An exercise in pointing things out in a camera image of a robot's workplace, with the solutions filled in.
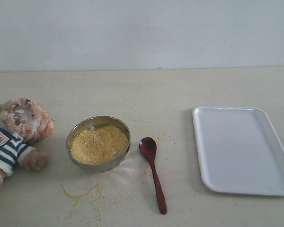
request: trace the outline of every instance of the spoon handle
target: spoon handle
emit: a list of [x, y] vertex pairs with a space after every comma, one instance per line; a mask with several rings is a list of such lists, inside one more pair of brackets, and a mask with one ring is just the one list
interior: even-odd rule
[[165, 197], [164, 193], [160, 184], [160, 180], [155, 168], [155, 164], [153, 162], [150, 162], [151, 170], [152, 170], [152, 175], [153, 175], [153, 180], [155, 182], [155, 189], [156, 189], [156, 195], [157, 195], [157, 201], [158, 201], [158, 206], [161, 214], [166, 214], [167, 213], [167, 206], [165, 202]]

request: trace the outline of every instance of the tray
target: tray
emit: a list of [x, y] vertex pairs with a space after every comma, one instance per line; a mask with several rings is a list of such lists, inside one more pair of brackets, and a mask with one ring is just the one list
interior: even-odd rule
[[284, 196], [284, 148], [264, 111], [199, 106], [193, 120], [201, 177], [209, 189]]

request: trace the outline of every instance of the bowl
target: bowl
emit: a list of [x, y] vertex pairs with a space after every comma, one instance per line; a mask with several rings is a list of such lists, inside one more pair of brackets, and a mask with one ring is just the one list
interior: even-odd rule
[[[119, 155], [117, 158], [109, 162], [101, 163], [101, 164], [85, 164], [73, 158], [71, 154], [71, 146], [75, 138], [82, 131], [89, 130], [89, 129], [97, 129], [97, 128], [101, 128], [104, 126], [110, 126], [110, 125], [119, 128], [128, 138], [127, 147], [121, 155]], [[91, 118], [81, 121], [70, 131], [67, 137], [67, 140], [66, 140], [67, 153], [70, 159], [72, 160], [72, 162], [76, 164], [78, 167], [80, 167], [81, 169], [84, 169], [91, 173], [103, 173], [103, 172], [112, 170], [113, 168], [120, 165], [120, 163], [125, 159], [125, 156], [128, 153], [130, 144], [131, 144], [131, 134], [126, 124], [122, 122], [121, 120], [115, 117], [110, 117], [110, 116], [96, 116], [96, 117], [91, 117]]]

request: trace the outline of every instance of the white wall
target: white wall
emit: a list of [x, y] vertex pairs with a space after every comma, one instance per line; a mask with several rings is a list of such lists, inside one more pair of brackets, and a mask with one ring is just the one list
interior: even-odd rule
[[284, 65], [284, 0], [0, 0], [0, 71]]

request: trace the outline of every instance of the striped shirt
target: striped shirt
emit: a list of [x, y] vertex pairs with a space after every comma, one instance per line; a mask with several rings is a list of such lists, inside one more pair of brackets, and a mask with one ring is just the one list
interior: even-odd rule
[[24, 157], [33, 149], [23, 143], [23, 138], [18, 133], [11, 132], [0, 121], [0, 169], [6, 176], [11, 176], [17, 162], [21, 165]]

